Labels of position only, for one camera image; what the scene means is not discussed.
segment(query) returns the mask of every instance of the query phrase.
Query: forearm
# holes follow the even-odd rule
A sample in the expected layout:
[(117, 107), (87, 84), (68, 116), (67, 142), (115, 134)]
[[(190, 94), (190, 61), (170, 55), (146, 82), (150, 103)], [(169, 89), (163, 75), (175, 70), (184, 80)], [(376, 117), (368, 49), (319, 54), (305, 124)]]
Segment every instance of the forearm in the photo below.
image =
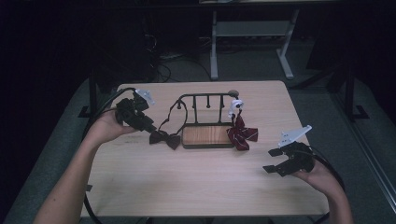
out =
[(347, 196), (344, 192), (335, 196), (327, 196), (330, 209), (331, 224), (352, 224), (353, 217)]
[(35, 217), (35, 223), (78, 223), (98, 147), (82, 142)]

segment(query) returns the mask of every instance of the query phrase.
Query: bow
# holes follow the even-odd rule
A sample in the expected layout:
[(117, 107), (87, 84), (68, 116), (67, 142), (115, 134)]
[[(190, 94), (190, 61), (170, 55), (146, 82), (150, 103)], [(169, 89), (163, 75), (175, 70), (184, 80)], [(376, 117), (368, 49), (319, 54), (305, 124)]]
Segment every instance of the bow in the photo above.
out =
[(243, 151), (249, 150), (249, 145), (246, 140), (257, 142), (259, 137), (259, 130), (257, 128), (246, 128), (245, 122), (242, 120), (241, 113), (239, 112), (233, 127), (227, 130), (227, 135), (236, 149)]
[(154, 131), (149, 136), (149, 143), (156, 144), (165, 141), (166, 145), (175, 150), (180, 145), (180, 136), (177, 133), (168, 134), (162, 130)]

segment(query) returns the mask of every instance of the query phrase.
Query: cloth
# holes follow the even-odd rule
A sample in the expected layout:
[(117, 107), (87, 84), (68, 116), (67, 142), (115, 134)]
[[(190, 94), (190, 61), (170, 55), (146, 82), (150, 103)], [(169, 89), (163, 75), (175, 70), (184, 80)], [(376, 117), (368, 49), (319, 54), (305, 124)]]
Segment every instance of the cloth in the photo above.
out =
[(161, 141), (166, 142), (166, 145), (175, 150), (180, 145), (181, 138), (177, 133), (168, 134), (165, 131), (158, 130), (151, 133), (149, 136), (149, 143), (156, 144)]
[(240, 151), (249, 150), (247, 140), (257, 142), (259, 137), (259, 130), (257, 128), (246, 128), (245, 122), (241, 117), (241, 111), (233, 122), (233, 127), (227, 130), (227, 135), (230, 141)]
[[(178, 105), (177, 108), (181, 108), (180, 105), (183, 105), (184, 110), (186, 111), (186, 118), (184, 119), (183, 125), (177, 130), (176, 133), (168, 134), (167, 132), (162, 131), (161, 127), (165, 123), (169, 122), (169, 119), (170, 119), (170, 116), (171, 116), (171, 112), (172, 112), (173, 108), (175, 107), (175, 105)], [(181, 130), (183, 130), (184, 125), (186, 124), (186, 121), (187, 121), (187, 117), (188, 117), (188, 111), (187, 111), (186, 104), (182, 100), (176, 100), (175, 103), (169, 109), (168, 118), (163, 121), (163, 123), (158, 128), (158, 131), (153, 131), (150, 134), (149, 143), (150, 144), (156, 144), (156, 143), (159, 143), (161, 141), (164, 141), (164, 142), (166, 142), (166, 145), (168, 145), (173, 150), (175, 150), (178, 147), (178, 145), (180, 145), (181, 137), (178, 134), (180, 133)]]

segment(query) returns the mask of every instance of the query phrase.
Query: table leg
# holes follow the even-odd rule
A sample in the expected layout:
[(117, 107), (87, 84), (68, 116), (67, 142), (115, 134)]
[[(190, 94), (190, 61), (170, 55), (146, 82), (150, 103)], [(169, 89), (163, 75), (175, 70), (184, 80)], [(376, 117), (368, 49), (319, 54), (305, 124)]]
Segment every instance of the table leg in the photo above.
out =
[(213, 11), (213, 22), (212, 22), (212, 50), (210, 52), (210, 78), (212, 80), (218, 80), (218, 58), (216, 55), (216, 23), (217, 23), (217, 12)]
[(288, 60), (286, 59), (286, 51), (288, 50), (288, 47), (289, 47), (289, 43), (290, 43), (291, 36), (293, 34), (293, 31), (294, 31), (294, 27), (295, 27), (295, 24), (296, 24), (296, 21), (297, 21), (297, 17), (298, 17), (299, 11), (300, 11), (299, 9), (295, 9), (294, 10), (293, 15), (291, 16), (291, 20), (290, 20), (290, 23), (289, 23), (288, 30), (287, 30), (286, 35), (285, 35), (285, 43), (283, 44), (281, 49), (277, 49), (276, 50), (277, 57), (280, 60), (280, 63), (282, 65), (283, 71), (285, 72), (285, 76), (286, 76), (287, 79), (293, 79), (294, 78), (294, 75), (291, 72)]

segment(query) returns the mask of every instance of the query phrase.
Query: wooden table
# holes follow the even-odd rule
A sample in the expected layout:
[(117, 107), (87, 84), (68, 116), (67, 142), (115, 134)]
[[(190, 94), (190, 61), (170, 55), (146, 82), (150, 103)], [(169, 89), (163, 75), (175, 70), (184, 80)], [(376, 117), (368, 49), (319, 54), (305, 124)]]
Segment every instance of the wooden table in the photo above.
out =
[[(247, 127), (259, 128), (259, 140), (248, 142), (249, 151), (185, 149), (182, 145), (173, 150), (165, 143), (150, 145), (149, 133), (138, 132), (104, 144), (94, 160), (89, 180), (92, 189), (87, 192), (97, 216), (292, 216), (328, 211), (324, 195), (302, 180), (267, 174), (262, 169), (287, 159), (268, 154), (277, 146), (280, 133), (302, 127), (282, 82), (130, 84), (120, 89), (126, 87), (151, 92), (156, 104), (144, 113), (156, 127), (182, 94), (237, 90), (245, 103), (242, 117)], [(114, 104), (125, 97), (133, 98), (132, 92), (125, 92)], [(229, 119), (227, 111), (233, 98), (224, 99), (223, 115)], [(191, 102), (185, 102), (191, 110)], [(197, 105), (200, 121), (217, 120), (219, 109), (207, 109), (206, 98), (202, 102), (198, 99)], [(174, 109), (162, 130), (175, 132), (183, 119), (184, 109)], [(300, 141), (307, 143), (305, 136)], [(85, 208), (82, 215), (87, 216)]]

